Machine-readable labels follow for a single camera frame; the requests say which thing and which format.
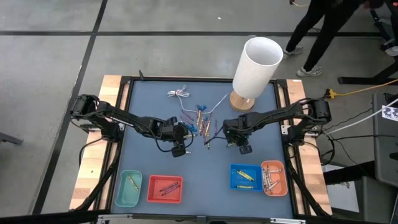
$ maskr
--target blue table surface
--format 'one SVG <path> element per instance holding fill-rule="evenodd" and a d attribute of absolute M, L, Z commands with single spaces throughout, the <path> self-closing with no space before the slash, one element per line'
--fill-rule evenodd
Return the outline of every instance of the blue table surface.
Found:
<path fill-rule="evenodd" d="M 182 98 L 183 106 L 195 110 L 195 105 L 207 105 L 211 110 L 217 102 L 233 90 L 232 83 L 212 82 L 155 82 L 135 81 L 129 112 L 137 116 L 153 116 L 168 119 L 176 116 L 180 120 L 181 106 L 177 97 L 167 97 L 170 90 L 181 89 L 186 84 L 190 96 Z M 252 111 L 266 112 L 276 109 L 274 87 L 268 84 Z M 229 105 L 229 96 L 214 110 L 211 117 L 210 136 L 214 135 L 214 120 L 218 128 L 224 119 L 237 118 L 237 112 Z M 210 150 L 198 136 L 187 149 L 191 154 L 174 158 L 170 152 L 161 152 L 155 141 L 137 134 L 127 127 L 114 191 L 117 197 L 119 177 L 124 170 L 142 172 L 141 195 L 133 208 L 117 206 L 114 202 L 112 213 L 146 213 L 164 215 L 205 215 L 226 217 L 292 218 L 290 194 L 270 197 L 264 192 L 229 189 L 230 164 L 260 165 L 263 161 L 278 160 L 284 163 L 279 123 L 268 124 L 249 138 L 253 152 L 241 155 L 237 147 L 226 147 L 226 141 L 215 139 Z M 172 148 L 170 142 L 159 142 L 162 149 Z M 147 202 L 150 175 L 178 175 L 183 177 L 182 202 L 180 204 Z"/>

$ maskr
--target white cable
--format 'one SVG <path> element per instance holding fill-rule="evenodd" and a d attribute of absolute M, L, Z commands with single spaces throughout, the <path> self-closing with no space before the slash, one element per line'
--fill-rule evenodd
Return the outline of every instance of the white cable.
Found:
<path fill-rule="evenodd" d="M 168 97 L 177 96 L 177 97 L 180 99 L 181 108 L 182 108 L 183 110 L 196 113 L 196 111 L 194 111 L 194 110 L 187 110 L 187 109 L 185 109 L 185 108 L 182 106 L 181 97 L 188 97 L 188 96 L 189 96 L 189 93 L 184 92 L 184 90 L 185 90 L 186 88 L 187 88 L 187 85 L 184 84 L 184 85 L 182 86 L 182 89 L 181 89 L 181 90 L 176 90 L 176 91 L 173 91 L 173 90 L 172 90 L 172 91 L 168 91 L 168 92 L 167 92 L 167 96 L 168 96 Z M 216 104 L 216 106 L 213 107 L 213 109 L 211 109 L 211 111 L 209 111 L 209 112 L 202 112 L 202 114 L 210 114 L 210 113 L 212 113 L 212 112 L 214 111 L 214 109 L 216 109 L 216 107 L 217 107 L 218 105 L 220 105 L 221 102 L 224 101 L 224 99 L 226 98 L 226 96 L 228 96 L 228 94 L 229 94 L 229 93 L 225 94 L 225 96 Z"/>
<path fill-rule="evenodd" d="M 387 106 L 391 106 L 391 105 L 393 105 L 393 104 L 394 104 L 395 102 L 397 102 L 397 101 L 398 101 L 398 99 L 394 100 L 393 102 L 391 102 L 391 103 L 388 104 Z M 367 119 L 373 117 L 374 115 L 376 115 L 376 114 L 378 114 L 378 113 L 380 113 L 380 112 L 382 112 L 382 111 L 383 111 L 383 108 L 381 108 L 381 109 L 378 110 L 377 112 L 375 112 L 375 113 L 373 113 L 373 114 L 371 114 L 371 115 L 365 117 L 364 119 L 362 119 L 362 120 L 360 120 L 360 121 L 357 121 L 357 122 L 355 122 L 355 123 L 349 124 L 349 125 L 347 125 L 347 126 L 344 126 L 344 127 L 342 127 L 342 128 L 336 129 L 336 130 L 334 130 L 334 131 L 330 131 L 330 132 L 329 132 L 328 134 L 326 134 L 326 135 L 333 134 L 333 133 L 335 133 L 335 132 L 338 132 L 338 131 L 341 131 L 341 130 L 343 130 L 343 129 L 349 128 L 349 127 L 351 127 L 351 126 L 354 126 L 355 124 L 359 124 L 360 122 L 365 121 L 365 120 L 367 120 Z"/>

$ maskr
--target teal bin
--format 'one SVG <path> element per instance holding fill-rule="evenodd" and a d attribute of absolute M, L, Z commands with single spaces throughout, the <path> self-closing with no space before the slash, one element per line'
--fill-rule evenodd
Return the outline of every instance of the teal bin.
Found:
<path fill-rule="evenodd" d="M 133 179 L 134 183 L 138 187 L 138 191 L 132 184 L 129 176 Z M 120 173 L 120 186 L 118 197 L 115 203 L 119 207 L 132 208 L 137 205 L 139 200 L 139 194 L 141 192 L 142 174 L 136 170 L 124 170 Z"/>

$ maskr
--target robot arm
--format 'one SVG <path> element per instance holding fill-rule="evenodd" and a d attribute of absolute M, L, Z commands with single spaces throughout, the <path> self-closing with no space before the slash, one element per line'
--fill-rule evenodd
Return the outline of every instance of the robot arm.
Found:
<path fill-rule="evenodd" d="M 287 130 L 287 142 L 295 146 L 302 145 L 305 133 L 316 125 L 324 125 L 331 121 L 329 104 L 324 100 L 310 99 L 265 113 L 242 114 L 236 119 L 224 120 L 223 132 L 228 145 L 237 145 L 241 154 L 247 154 L 252 152 L 248 141 L 251 133 L 267 124 L 292 118 L 300 118 L 301 122 Z"/>
<path fill-rule="evenodd" d="M 134 128 L 137 133 L 144 137 L 172 142 L 174 147 L 171 152 L 174 157 L 186 153 L 184 136 L 188 134 L 188 128 L 178 123 L 176 117 L 162 120 L 147 116 L 136 116 L 115 108 L 105 101 L 100 101 L 98 97 L 93 95 L 78 96 L 70 114 L 73 119 L 86 119 L 93 123 L 100 128 L 102 137 L 108 141 L 119 142 L 122 140 L 122 127 L 119 125 L 119 123 L 122 123 Z"/>

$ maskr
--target sneaker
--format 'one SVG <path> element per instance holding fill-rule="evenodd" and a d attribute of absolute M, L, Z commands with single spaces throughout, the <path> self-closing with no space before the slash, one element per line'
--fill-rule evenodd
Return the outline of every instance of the sneaker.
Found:
<path fill-rule="evenodd" d="M 388 56 L 395 57 L 398 56 L 398 47 L 391 47 L 384 51 Z"/>
<path fill-rule="evenodd" d="M 323 67 L 321 66 L 314 66 L 310 71 L 306 71 L 303 67 L 297 71 L 296 76 L 303 78 L 303 77 L 315 77 L 319 76 L 323 73 Z"/>
<path fill-rule="evenodd" d="M 284 58 L 288 58 L 290 56 L 294 55 L 299 55 L 303 53 L 304 47 L 297 45 L 296 48 L 292 52 L 288 52 L 286 49 L 284 49 Z"/>

